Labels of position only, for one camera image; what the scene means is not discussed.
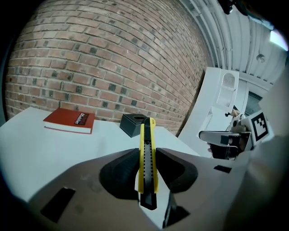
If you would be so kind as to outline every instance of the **black box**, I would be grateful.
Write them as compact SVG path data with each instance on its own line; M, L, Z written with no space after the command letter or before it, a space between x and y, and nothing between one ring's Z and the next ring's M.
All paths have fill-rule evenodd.
M120 128L130 137L134 137L140 134L140 125L145 118L142 114L123 114Z

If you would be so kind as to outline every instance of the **white ceiling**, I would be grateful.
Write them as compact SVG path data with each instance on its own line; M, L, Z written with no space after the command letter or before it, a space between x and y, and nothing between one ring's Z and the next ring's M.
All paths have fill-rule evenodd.
M202 31L215 67L269 90L285 67L287 52L270 42L270 30L236 8L226 15L217 0L181 0ZM257 56L264 56L264 62Z

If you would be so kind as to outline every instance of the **brick wall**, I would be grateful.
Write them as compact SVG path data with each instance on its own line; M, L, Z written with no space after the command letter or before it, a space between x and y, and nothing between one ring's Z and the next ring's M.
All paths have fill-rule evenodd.
M211 65L177 0L49 0L17 39L8 64L8 117L29 106L154 117L174 134Z

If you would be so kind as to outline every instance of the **light fixture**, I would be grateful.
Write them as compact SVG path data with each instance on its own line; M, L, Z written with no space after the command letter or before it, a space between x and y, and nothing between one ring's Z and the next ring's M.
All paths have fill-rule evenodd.
M288 45L285 39L278 33L278 31L273 30L270 32L270 42L273 42L283 48L285 51L288 51Z

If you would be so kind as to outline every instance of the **book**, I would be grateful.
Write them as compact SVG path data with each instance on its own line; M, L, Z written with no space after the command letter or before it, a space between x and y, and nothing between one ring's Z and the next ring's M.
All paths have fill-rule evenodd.
M94 114L58 108L43 121L45 128L91 134Z

